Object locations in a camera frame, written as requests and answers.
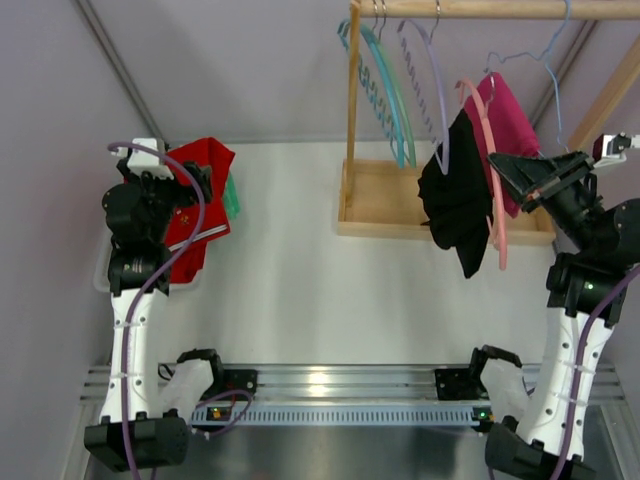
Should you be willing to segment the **aluminium corner profile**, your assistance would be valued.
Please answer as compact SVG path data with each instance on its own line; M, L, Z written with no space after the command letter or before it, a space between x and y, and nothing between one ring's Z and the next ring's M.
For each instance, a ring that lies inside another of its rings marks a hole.
M89 0L71 0L71 4L78 12L87 30L96 42L126 99L134 109L146 131L150 135L167 142L166 135L162 132L158 122L152 115L147 102L140 93L133 76L122 59L115 42L111 38L93 3Z

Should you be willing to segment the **lilac hanger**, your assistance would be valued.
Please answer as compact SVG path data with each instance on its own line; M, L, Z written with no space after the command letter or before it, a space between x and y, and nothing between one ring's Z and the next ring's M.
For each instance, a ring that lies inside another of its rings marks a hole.
M407 74L410 79L410 85L414 91L416 96L417 106L419 107L419 113L421 121L425 126L428 127L430 132L430 140L434 146L438 145L441 147L441 152L434 152L436 157L436 164L438 165L441 173L445 176L449 174L450 169L450 136L449 136L449 123L448 123L448 113L447 113L447 105L446 105L446 97L444 91L444 83L443 83L443 75L440 67L439 59L437 57L437 53L435 47L433 45L433 34L437 29L440 17L440 6L437 3L436 6L436 24L434 27L427 32L426 29L416 20L412 18L403 18L398 27L397 27L397 35L400 40L400 46L402 49L402 55L404 61L406 63ZM426 52L426 55L429 58L431 72L433 76L433 81L435 85L435 94L437 95L437 105L439 111L439 120L440 120L440 136L435 136L433 134L434 121L432 117L428 115L427 109L427 97L428 93L425 90L420 81L417 78L416 71L416 62L413 60L411 56L411 51L408 43L408 39L404 34L405 27L407 25L411 25L418 35L421 38L423 48Z

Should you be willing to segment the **wooden clothes rack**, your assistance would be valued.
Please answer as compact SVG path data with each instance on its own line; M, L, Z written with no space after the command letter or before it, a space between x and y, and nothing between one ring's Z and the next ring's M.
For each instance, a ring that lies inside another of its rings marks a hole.
M565 10L558 1L389 1L387 17L556 20ZM337 232L340 235L427 240L430 232L417 198L419 171L392 161L357 159L355 125L358 83L357 33L348 36L347 157L343 162ZM639 45L632 44L570 136L572 147L594 139L639 77Z

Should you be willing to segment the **magenta trousers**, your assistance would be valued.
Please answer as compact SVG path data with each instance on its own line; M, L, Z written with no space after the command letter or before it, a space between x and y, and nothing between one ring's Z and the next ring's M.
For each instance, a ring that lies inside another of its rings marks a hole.
M540 144L534 129L502 76L497 72L492 76L485 76L476 89L482 103L489 103L488 120L496 151L515 156L537 157ZM487 177L489 191L493 193L489 164L486 159L488 150L480 115L472 96L466 99L464 110L473 126L474 138Z

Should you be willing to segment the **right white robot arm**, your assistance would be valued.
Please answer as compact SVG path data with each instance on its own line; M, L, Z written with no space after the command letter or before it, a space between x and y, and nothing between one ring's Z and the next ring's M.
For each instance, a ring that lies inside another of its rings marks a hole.
M593 479L584 423L602 351L639 274L639 201L602 206L584 152L553 158L492 153L489 164L522 211L543 208L574 243L550 267L545 351L533 391L516 355L485 346L480 380L494 422L485 446L491 473L518 479Z

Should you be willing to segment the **green white trousers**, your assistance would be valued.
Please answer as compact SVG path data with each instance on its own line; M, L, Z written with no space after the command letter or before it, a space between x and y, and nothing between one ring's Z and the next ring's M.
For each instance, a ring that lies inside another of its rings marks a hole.
M228 174L222 199L227 218L235 220L241 212L241 205L232 173Z

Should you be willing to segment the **white plastic basket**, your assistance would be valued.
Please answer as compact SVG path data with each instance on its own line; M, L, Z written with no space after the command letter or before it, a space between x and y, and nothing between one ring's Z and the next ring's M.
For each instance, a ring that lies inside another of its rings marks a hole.
M110 282L108 279L108 267L112 253L111 235L105 231L101 240L101 245L97 257L96 267L93 275L93 286L101 293L110 293ZM198 271L194 278L184 284L171 283L170 291L192 291L201 283L202 271Z

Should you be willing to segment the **green hanger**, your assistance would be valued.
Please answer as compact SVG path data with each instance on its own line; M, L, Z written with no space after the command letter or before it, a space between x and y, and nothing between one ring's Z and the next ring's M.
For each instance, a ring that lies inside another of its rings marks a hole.
M394 88L396 90L396 97L397 97L397 102L398 102L399 112L400 112L400 122L398 123L398 126L402 127L403 135L405 138L404 151L408 157L408 160L405 163L405 166L408 166L410 168L415 168L417 166L417 157L416 157L415 144L414 144L414 135L413 135L413 130L410 124L404 95L401 92L399 80L397 78L395 69L392 66L392 63L386 53L384 46L381 43L381 40L378 38L378 35L373 31L373 29L371 27L369 28L372 30L372 32L374 33L374 35L376 36L379 42L379 46L381 47L381 50L382 50L383 59L387 63L387 68L389 70L391 80L393 81Z

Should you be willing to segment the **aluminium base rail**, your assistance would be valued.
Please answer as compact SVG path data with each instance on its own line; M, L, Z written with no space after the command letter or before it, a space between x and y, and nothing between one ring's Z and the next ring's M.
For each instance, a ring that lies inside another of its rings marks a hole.
M484 390L478 378L465 366L228 364L223 378L215 380L214 393L233 387L250 391L258 401L275 403L444 400L483 404L488 398L486 393L480 393ZM102 402L108 384L109 367L90 368L80 402ZM601 364L592 384L590 403L624 399L615 368Z

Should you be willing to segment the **pink hanger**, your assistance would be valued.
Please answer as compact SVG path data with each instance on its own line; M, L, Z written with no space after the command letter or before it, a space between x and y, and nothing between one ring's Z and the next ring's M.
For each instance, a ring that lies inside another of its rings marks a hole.
M492 128L488 118L488 109L482 101L475 85L468 79L462 78L456 83L456 88L460 91L459 98L460 103L464 102L466 88L469 89L471 98L478 112L481 130L485 140L487 153L492 154L496 152L495 141L493 137ZM499 174L495 169L489 167L491 185L493 187L493 217L494 220L488 220L489 228L489 240L492 242L494 248L499 253L499 269L504 271L507 268L508 259L508 241L506 232L506 212L504 209L504 200L502 195L502 185Z

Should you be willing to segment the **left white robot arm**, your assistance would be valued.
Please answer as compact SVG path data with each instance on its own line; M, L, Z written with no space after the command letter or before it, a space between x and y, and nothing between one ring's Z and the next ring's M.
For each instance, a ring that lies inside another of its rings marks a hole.
M158 382L155 343L178 256L165 238L174 212L213 198L211 170L194 162L179 166L187 177L134 173L121 160L122 183L103 196L111 234L108 264L114 340L107 395L97 424L84 431L85 448L115 472L140 478L144 469L179 465L186 457L187 422L224 369L213 349L180 355L170 381Z

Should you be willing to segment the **light blue hanger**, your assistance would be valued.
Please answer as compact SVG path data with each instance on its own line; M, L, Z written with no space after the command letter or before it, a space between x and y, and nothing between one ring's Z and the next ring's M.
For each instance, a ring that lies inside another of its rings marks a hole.
M560 27L552 34L544 50L542 50L539 54L534 54L531 51L521 51L519 53L510 54L507 56L501 56L498 52L490 51L486 58L484 73L488 75L490 78L493 78L494 76L494 70L492 69L493 60L496 60L499 65L503 65L510 60L528 57L531 60L542 64L552 84L553 101L555 106L556 125L557 125L556 143L560 147L562 147L566 153L568 153L569 147L563 137L563 119L562 119L560 85L559 85L558 76L554 71L553 67L551 66L553 49L555 47L555 44L557 43L558 38L563 33L563 30L565 29L565 27L568 25L570 16L572 13L572 1L564 0L563 3L565 6L565 12L564 12L562 23Z

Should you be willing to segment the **teal hanger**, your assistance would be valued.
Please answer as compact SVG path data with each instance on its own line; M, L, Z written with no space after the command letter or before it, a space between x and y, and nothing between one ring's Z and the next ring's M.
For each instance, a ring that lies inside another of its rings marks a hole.
M361 54L358 55L358 80L364 88L369 103L372 105L384 136L388 140L396 165L399 168L403 168L408 157L404 151L405 138L402 127L398 126L400 112L394 83L391 80L387 63L383 59L379 42L372 30L367 25L361 25L360 35L370 51L380 81L376 82L373 79L372 70L364 64Z

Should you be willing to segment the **black trousers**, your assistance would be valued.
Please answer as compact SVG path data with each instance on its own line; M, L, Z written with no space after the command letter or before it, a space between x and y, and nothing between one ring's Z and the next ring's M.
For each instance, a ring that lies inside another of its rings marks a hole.
M463 275L469 279L480 269L493 219L492 200L476 145L472 122L461 110L449 127L449 170L437 162L443 147L424 166L418 180L423 204L436 245L456 250Z

